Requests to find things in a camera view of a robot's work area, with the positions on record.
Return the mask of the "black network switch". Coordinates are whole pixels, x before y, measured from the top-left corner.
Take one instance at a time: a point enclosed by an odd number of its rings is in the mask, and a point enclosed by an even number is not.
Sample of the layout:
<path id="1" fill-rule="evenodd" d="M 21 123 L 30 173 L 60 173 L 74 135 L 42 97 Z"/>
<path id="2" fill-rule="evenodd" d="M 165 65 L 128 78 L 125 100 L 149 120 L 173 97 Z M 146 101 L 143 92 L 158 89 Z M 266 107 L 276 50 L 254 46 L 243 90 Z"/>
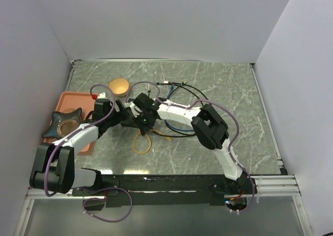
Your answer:
<path id="1" fill-rule="evenodd" d="M 122 120 L 120 124 L 124 127 L 139 128 L 138 124 L 134 120 L 133 113 L 130 109 L 124 109 L 121 111 Z"/>

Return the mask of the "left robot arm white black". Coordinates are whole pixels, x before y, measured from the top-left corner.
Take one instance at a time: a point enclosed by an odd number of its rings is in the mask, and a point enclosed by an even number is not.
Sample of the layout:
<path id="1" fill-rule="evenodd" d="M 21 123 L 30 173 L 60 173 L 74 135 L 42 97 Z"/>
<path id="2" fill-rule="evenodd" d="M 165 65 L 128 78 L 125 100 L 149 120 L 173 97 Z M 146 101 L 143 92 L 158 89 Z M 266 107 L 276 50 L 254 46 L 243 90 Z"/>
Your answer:
<path id="1" fill-rule="evenodd" d="M 126 111 L 120 100 L 98 98 L 95 101 L 92 120 L 66 137 L 53 143 L 41 143 L 36 151 L 29 184 L 44 190 L 47 196 L 67 193 L 75 188 L 75 179 L 80 175 L 75 169 L 74 158 L 88 144 L 98 140 L 109 128 L 118 125 Z"/>

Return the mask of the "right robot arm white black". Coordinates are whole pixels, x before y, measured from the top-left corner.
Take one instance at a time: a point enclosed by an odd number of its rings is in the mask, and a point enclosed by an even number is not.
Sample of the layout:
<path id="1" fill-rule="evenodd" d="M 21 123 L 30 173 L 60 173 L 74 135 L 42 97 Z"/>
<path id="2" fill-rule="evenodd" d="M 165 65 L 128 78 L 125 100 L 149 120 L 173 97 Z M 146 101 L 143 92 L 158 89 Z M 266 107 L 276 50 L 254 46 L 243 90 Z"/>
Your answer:
<path id="1" fill-rule="evenodd" d="M 224 175 L 229 180 L 227 187 L 232 193 L 240 193 L 246 182 L 243 177 L 243 165 L 239 162 L 232 148 L 232 143 L 239 135 L 239 124 L 229 110 L 210 100 L 199 99 L 195 101 L 205 102 L 202 107 L 182 105 L 168 99 L 151 99 L 141 93 L 137 98 L 127 100 L 125 107 L 132 112 L 133 121 L 140 131 L 145 134 L 153 126 L 157 119 L 170 120 L 191 126 L 202 146 L 212 150 L 220 162 Z M 229 138 L 228 125 L 220 114 L 214 109 L 218 107 L 225 111 L 236 125 L 236 134 Z"/>

